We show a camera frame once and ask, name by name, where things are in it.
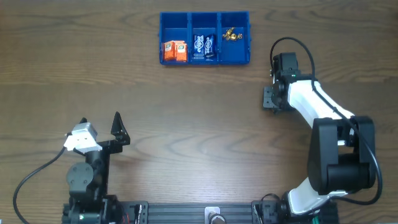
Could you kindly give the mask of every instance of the orange box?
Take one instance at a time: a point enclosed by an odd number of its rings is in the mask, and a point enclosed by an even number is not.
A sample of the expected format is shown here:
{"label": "orange box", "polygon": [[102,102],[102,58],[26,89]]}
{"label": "orange box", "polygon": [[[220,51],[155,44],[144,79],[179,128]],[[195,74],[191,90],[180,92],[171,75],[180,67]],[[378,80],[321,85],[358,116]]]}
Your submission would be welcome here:
{"label": "orange box", "polygon": [[164,43],[164,60],[175,59],[175,42],[168,41]]}
{"label": "orange box", "polygon": [[176,59],[178,62],[186,62],[187,61],[187,44],[181,43],[181,44],[176,44]]}

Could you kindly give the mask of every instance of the blue wrapper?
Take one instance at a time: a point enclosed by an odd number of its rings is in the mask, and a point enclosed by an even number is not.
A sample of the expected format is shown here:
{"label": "blue wrapper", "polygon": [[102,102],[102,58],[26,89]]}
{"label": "blue wrapper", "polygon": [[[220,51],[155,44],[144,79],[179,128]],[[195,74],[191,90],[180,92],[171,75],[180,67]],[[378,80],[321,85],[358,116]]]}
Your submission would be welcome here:
{"label": "blue wrapper", "polygon": [[216,36],[214,34],[210,34],[206,36],[205,40],[205,56],[210,58],[216,55]]}
{"label": "blue wrapper", "polygon": [[205,51],[204,51],[204,43],[203,43],[203,39],[204,36],[203,35],[194,35],[194,43],[193,43],[193,56],[194,57],[203,57],[205,56]]}

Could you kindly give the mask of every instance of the white plastic part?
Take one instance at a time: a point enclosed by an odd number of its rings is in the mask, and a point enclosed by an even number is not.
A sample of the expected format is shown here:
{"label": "white plastic part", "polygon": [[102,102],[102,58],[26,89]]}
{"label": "white plastic part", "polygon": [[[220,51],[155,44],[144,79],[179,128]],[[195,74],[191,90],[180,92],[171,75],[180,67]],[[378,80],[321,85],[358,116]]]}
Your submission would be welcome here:
{"label": "white plastic part", "polygon": [[96,138],[97,132],[91,123],[77,124],[72,130],[72,135],[68,136],[63,146],[68,151],[76,149],[81,153],[100,151],[102,147],[97,144],[95,141]]}
{"label": "white plastic part", "polygon": [[347,193],[344,190],[330,192],[328,195],[318,195],[311,187],[308,177],[298,186],[291,190],[288,194],[290,211],[296,215],[323,205],[332,196],[344,196]]}
{"label": "white plastic part", "polygon": [[[332,100],[321,88],[319,82],[314,83],[318,92],[325,97],[325,99],[335,106],[338,111],[340,111],[344,116],[350,118],[354,116],[353,113],[345,110],[339,106],[334,100]],[[311,80],[297,81],[289,85],[287,101],[289,104],[298,110],[300,114],[304,117],[306,122],[311,126],[315,118],[331,118],[331,119],[341,119],[341,116],[334,113],[333,110],[323,102],[319,96],[312,91]],[[338,141],[338,145],[344,145],[344,140]]]}

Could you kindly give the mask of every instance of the wood grain surface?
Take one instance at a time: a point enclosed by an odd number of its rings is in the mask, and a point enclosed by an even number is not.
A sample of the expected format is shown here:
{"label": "wood grain surface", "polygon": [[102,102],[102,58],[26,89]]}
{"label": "wood grain surface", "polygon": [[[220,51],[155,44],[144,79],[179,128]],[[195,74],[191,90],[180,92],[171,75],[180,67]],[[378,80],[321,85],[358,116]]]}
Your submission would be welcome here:
{"label": "wood grain surface", "polygon": [[[159,64],[160,11],[250,11],[247,66]],[[398,222],[397,1],[0,1],[0,220],[20,223],[17,184],[53,158],[87,117],[110,138],[115,111],[132,144],[111,156],[109,193],[149,202],[251,202],[307,176],[310,127],[261,107],[269,50],[305,42],[324,90],[376,124],[384,191],[377,204],[339,202],[341,223]],[[275,52],[305,52],[289,41]],[[70,152],[20,191],[31,223],[60,223]],[[375,187],[357,193],[366,200]]]}

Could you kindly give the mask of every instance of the blue tray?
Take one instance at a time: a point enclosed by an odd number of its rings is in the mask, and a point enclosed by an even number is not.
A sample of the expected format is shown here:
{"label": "blue tray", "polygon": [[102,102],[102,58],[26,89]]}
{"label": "blue tray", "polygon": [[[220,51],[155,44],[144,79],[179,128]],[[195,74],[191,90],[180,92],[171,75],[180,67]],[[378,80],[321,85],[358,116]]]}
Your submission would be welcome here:
{"label": "blue tray", "polygon": [[[225,40],[223,34],[235,27],[243,34],[237,41]],[[212,59],[193,58],[193,35],[216,35],[217,56]],[[188,61],[163,60],[163,43],[184,40],[188,45]],[[162,65],[241,65],[250,62],[251,51],[249,12],[161,12],[159,26],[159,60]]]}

